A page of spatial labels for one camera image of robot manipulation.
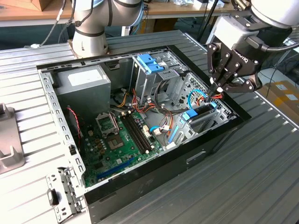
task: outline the blue drive bay latch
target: blue drive bay latch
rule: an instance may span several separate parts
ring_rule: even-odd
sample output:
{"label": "blue drive bay latch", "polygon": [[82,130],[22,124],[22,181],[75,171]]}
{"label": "blue drive bay latch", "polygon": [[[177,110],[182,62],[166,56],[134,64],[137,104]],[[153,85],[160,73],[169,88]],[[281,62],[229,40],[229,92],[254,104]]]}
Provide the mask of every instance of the blue drive bay latch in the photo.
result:
{"label": "blue drive bay latch", "polygon": [[137,60],[150,74],[164,70],[149,54],[138,55]]}

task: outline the gray plastic holder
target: gray plastic holder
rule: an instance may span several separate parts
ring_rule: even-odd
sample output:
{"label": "gray plastic holder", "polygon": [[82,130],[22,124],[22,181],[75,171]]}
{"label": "gray plastic holder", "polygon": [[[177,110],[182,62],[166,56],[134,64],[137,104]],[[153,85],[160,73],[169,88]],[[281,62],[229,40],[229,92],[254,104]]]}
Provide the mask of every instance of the gray plastic holder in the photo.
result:
{"label": "gray plastic holder", "polygon": [[0,104],[0,174],[25,163],[14,109]]}

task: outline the motherboard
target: motherboard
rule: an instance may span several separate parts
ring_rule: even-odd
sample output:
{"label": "motherboard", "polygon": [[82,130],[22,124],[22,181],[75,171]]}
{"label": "motherboard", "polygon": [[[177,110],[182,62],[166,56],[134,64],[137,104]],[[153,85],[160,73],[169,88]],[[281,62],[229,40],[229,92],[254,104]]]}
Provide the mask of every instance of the motherboard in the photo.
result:
{"label": "motherboard", "polygon": [[86,187],[158,155],[162,146],[147,130],[138,112],[117,117],[100,115],[81,129],[84,142],[80,154],[86,167]]}

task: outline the aluminum table surface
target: aluminum table surface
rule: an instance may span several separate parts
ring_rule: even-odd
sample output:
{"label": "aluminum table surface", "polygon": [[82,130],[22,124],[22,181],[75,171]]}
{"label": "aluminum table surface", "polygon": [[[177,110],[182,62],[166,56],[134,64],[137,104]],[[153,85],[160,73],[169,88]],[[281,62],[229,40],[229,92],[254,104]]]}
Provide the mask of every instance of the aluminum table surface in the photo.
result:
{"label": "aluminum table surface", "polygon": [[[206,52],[180,31],[108,39],[114,53],[175,44],[203,71]],[[74,59],[68,44],[0,51],[0,102],[14,107],[26,163],[0,175],[1,223],[56,223],[45,176],[66,166],[37,64]],[[260,96],[232,94],[253,118],[213,156],[101,224],[296,223],[298,130]],[[85,212],[67,221],[90,223]]]}

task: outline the ram slot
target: ram slot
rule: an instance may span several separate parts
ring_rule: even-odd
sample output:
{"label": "ram slot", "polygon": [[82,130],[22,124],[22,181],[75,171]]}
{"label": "ram slot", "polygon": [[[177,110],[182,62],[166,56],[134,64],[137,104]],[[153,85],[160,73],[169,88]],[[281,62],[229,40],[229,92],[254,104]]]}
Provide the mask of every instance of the ram slot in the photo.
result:
{"label": "ram slot", "polygon": [[129,132],[132,140],[137,145],[139,152],[141,154],[144,154],[146,152],[146,150],[150,151],[151,150],[150,144],[146,140],[143,133],[138,128],[134,119],[129,115],[126,117],[122,117],[121,121],[123,122],[124,126],[126,127],[127,131]]}

